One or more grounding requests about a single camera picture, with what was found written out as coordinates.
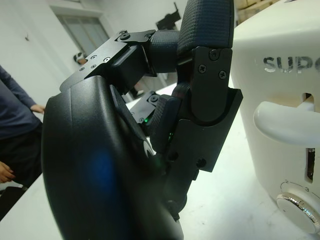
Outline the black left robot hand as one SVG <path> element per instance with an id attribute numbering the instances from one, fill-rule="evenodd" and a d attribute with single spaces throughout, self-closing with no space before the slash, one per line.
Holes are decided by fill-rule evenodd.
<path id="1" fill-rule="evenodd" d="M 65 240 L 181 240 L 243 99 L 229 87 L 231 0 L 189 0 L 179 31 L 122 30 L 51 97 L 41 160 Z"/>

